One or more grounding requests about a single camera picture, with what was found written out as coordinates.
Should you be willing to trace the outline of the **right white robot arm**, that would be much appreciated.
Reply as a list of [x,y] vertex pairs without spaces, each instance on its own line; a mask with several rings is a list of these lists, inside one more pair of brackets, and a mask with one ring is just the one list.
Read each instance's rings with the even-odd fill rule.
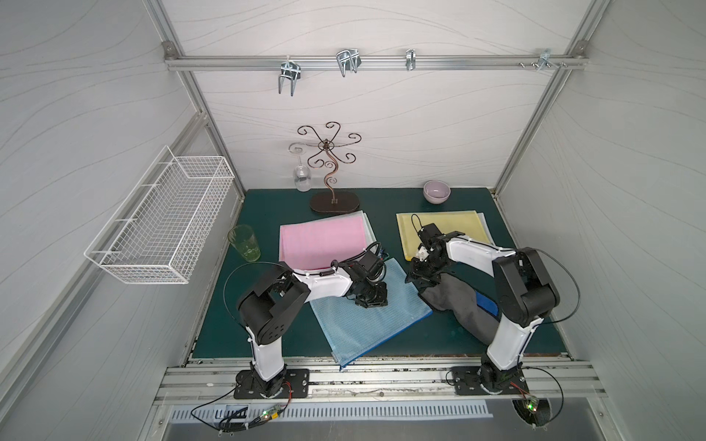
[[[459,233],[420,235],[406,277],[425,303],[452,312],[461,326],[487,344],[485,362],[496,371],[518,367],[536,329],[560,301],[534,248],[496,247]],[[493,278],[491,299],[446,271],[463,264]]]

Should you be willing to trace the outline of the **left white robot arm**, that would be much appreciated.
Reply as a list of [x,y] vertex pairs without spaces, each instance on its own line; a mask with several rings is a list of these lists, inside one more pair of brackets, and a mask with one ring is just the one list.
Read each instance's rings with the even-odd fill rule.
[[385,274],[384,259],[372,253],[312,271],[276,263],[237,303],[252,347],[254,379],[266,387],[283,381],[281,338],[306,303],[345,298],[361,308],[384,307],[388,304]]

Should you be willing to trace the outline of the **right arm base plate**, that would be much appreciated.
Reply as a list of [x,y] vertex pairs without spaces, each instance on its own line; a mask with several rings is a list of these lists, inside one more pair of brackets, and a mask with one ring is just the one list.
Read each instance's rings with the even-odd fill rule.
[[453,367],[452,386],[459,396],[522,395],[529,392],[521,367],[499,370],[492,364]]

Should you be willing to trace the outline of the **yellow mesh document bag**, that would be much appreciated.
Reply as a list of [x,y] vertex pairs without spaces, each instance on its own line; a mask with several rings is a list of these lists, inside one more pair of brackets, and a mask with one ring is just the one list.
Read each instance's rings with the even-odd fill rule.
[[419,212],[417,219],[413,213],[397,213],[396,220],[400,233],[404,259],[410,261],[421,245],[417,230],[434,223],[442,233],[458,231],[476,241],[494,244],[485,222],[485,215],[476,211]]

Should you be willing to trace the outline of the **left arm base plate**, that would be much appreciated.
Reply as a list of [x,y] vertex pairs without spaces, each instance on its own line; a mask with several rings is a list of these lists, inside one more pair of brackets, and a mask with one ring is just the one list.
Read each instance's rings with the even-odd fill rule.
[[235,380],[233,398],[237,400],[285,399],[290,395],[295,399],[303,399],[309,393],[310,370],[285,367],[272,380],[264,381],[251,367],[241,370]]

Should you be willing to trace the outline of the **grey microfibre cloth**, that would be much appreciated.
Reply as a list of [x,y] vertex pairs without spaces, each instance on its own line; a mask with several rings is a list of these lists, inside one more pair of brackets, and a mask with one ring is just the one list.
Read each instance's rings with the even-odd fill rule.
[[457,322],[485,345],[490,345],[498,331],[500,310],[487,295],[449,273],[441,273],[438,283],[407,278],[418,295],[433,310],[452,312]]

